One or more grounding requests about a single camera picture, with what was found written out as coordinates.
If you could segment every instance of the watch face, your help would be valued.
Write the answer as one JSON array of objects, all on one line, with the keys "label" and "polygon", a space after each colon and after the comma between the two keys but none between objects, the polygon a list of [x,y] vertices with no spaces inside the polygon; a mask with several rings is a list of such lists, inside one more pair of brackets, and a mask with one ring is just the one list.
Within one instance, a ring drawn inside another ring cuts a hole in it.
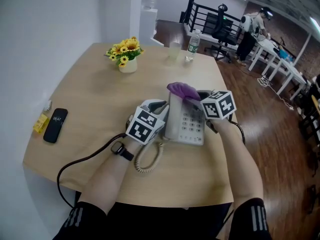
[{"label": "watch face", "polygon": [[113,146],[111,147],[111,151],[118,155],[122,149],[124,148],[124,145],[120,142],[120,141],[117,141],[116,143],[113,144]]}]

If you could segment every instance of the black watch strap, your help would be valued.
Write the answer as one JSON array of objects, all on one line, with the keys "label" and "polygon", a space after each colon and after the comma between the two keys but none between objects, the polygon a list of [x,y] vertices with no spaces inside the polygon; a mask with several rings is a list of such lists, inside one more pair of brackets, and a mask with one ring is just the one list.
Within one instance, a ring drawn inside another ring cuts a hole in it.
[{"label": "black watch strap", "polygon": [[134,159],[134,155],[131,154],[128,150],[124,149],[123,152],[120,154],[120,156],[124,157],[125,159],[132,161]]}]

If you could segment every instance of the bottle label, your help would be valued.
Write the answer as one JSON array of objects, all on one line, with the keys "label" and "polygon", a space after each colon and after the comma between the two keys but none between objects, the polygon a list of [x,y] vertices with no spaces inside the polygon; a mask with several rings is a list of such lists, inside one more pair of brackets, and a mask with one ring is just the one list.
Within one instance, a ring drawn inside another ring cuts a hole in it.
[{"label": "bottle label", "polygon": [[195,53],[197,52],[197,50],[198,50],[198,46],[189,44],[189,46],[188,46],[188,51],[189,51],[190,53],[195,54]]}]

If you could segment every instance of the smartphone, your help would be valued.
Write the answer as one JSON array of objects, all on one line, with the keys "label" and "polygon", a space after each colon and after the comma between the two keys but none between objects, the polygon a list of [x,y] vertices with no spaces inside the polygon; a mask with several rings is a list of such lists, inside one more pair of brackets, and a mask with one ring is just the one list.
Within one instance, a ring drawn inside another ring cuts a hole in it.
[{"label": "smartphone", "polygon": [[43,135],[43,139],[49,143],[56,143],[61,127],[68,115],[68,110],[65,108],[56,108],[49,121],[49,124]]}]

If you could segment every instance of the flower pot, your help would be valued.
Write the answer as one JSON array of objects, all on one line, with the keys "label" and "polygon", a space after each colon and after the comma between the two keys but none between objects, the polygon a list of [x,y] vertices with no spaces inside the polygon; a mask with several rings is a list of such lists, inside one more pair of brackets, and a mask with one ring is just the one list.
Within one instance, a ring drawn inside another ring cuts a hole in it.
[{"label": "flower pot", "polygon": [[122,73],[133,73],[136,72],[137,68],[137,60],[134,58],[133,60],[129,60],[125,67],[119,67],[119,71]]}]

